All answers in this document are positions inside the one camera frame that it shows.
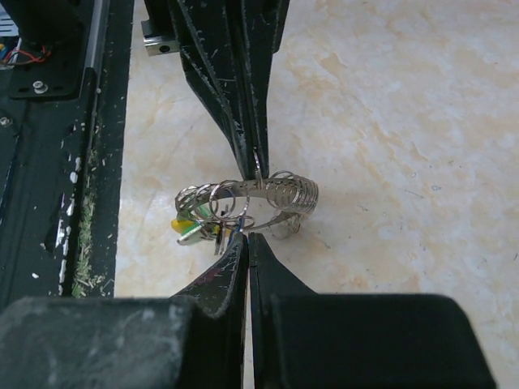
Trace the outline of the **large keyring with rings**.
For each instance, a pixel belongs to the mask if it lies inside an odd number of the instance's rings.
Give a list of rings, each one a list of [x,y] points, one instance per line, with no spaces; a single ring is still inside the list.
[[[227,179],[216,183],[187,186],[175,196],[176,217],[171,228],[180,246],[213,242],[214,254],[223,253],[237,233],[250,233],[286,224],[298,231],[303,220],[316,209],[318,184],[288,170],[263,177],[257,151],[253,152],[254,177],[239,181]],[[257,223],[251,215],[254,200],[263,200],[274,216]]]

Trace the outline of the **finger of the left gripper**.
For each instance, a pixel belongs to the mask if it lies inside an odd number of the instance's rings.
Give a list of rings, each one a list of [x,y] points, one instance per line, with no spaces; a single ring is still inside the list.
[[[281,46],[288,1],[228,1],[230,48],[237,87],[234,156],[242,177],[269,175],[268,86]]]
[[[254,177],[251,124],[238,43],[239,1],[146,1],[152,32],[176,41],[186,80],[231,147],[243,179]]]

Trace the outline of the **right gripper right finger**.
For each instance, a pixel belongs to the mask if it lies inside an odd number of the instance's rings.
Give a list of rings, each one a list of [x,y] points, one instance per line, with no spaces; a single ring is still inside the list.
[[[464,310],[430,293],[320,294],[248,238],[258,388],[493,388]]]

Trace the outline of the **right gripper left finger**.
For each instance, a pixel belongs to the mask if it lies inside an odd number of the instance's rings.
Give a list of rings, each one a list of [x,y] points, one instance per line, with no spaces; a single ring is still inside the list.
[[[247,238],[167,298],[26,297],[1,315],[4,388],[240,388]]]

